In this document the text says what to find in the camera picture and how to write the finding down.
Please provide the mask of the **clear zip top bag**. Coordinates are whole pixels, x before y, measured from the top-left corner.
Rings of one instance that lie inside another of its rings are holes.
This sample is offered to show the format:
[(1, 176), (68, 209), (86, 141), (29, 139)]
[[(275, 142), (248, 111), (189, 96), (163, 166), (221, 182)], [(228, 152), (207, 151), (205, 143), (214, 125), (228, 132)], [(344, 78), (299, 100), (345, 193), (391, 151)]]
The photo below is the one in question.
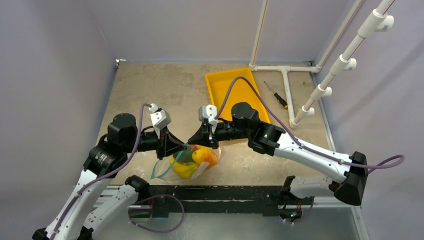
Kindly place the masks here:
[(225, 150), (221, 147), (213, 149), (198, 144), (188, 144), (185, 150), (158, 160), (152, 168), (150, 178), (164, 181), (197, 179), (218, 165), (224, 154)]

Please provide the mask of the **yellow banana bunch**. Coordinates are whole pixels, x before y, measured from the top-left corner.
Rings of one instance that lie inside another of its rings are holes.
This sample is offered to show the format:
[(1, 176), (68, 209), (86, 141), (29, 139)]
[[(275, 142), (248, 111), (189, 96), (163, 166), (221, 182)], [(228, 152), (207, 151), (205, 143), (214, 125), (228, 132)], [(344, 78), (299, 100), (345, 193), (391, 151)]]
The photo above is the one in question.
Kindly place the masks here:
[(199, 165), (195, 162), (191, 162), (188, 165), (181, 164), (176, 162), (174, 157), (171, 157), (169, 160), (171, 164), (171, 169), (182, 179), (189, 179), (192, 177), (194, 172), (198, 169)]

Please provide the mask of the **yellow plastic tray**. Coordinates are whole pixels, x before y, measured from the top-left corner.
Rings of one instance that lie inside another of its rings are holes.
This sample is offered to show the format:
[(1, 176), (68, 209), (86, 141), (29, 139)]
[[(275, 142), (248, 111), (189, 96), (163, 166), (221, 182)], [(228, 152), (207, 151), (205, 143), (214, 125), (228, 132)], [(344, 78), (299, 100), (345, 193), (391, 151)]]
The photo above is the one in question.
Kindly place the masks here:
[[(205, 75), (205, 81), (212, 105), (216, 106), (218, 109), (222, 106), (230, 84), (236, 77), (246, 78), (252, 84), (253, 88), (259, 92), (253, 74), (247, 67), (208, 73)], [(232, 87), (220, 117), (225, 120), (231, 120), (231, 108), (233, 105), (240, 102), (246, 102), (250, 104), (253, 109), (257, 110), (261, 121), (266, 123), (271, 122), (268, 112), (261, 101), (257, 98), (251, 87), (242, 79), (237, 80)]]

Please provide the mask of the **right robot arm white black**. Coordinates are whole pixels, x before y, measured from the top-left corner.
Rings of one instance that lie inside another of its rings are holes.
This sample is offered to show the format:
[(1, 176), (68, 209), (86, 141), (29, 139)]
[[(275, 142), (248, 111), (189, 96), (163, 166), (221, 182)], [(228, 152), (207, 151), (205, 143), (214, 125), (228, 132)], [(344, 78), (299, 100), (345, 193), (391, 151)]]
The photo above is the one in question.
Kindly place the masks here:
[(203, 105), (199, 109), (200, 128), (188, 144), (217, 149), (221, 141), (247, 139), (248, 147), (259, 154), (295, 161), (327, 177), (320, 181), (326, 185), (324, 188), (300, 177), (287, 177), (280, 196), (288, 204), (328, 191), (345, 204), (362, 204), (369, 174), (364, 168), (367, 158), (363, 153), (355, 151), (349, 155), (293, 140), (283, 128), (260, 120), (258, 111), (246, 102), (231, 108), (231, 121), (217, 122), (216, 116), (216, 106)]

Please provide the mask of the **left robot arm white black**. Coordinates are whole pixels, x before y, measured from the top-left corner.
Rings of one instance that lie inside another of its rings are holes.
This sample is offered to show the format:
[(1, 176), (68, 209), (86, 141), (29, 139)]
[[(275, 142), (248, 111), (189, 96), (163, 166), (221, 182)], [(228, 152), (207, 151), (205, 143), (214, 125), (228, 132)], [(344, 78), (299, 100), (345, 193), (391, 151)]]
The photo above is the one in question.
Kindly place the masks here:
[(37, 229), (34, 240), (94, 240), (118, 214), (133, 203), (142, 205), (150, 197), (149, 184), (131, 176), (117, 193), (95, 208), (94, 205), (117, 173), (136, 152), (155, 151), (161, 160), (187, 146), (166, 126), (154, 131), (139, 130), (136, 118), (121, 113), (113, 118), (98, 144), (89, 151), (78, 182), (65, 206), (45, 228)]

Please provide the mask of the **green avocado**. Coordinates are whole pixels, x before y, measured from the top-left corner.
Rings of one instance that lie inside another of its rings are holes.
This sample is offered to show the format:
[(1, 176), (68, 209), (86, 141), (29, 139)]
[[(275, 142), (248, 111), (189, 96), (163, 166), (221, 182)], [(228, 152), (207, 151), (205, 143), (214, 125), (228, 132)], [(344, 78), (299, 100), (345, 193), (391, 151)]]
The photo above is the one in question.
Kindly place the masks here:
[(187, 149), (176, 152), (172, 155), (172, 157), (180, 164), (186, 165), (189, 163), (193, 163), (192, 154), (195, 149), (191, 146), (188, 146)]

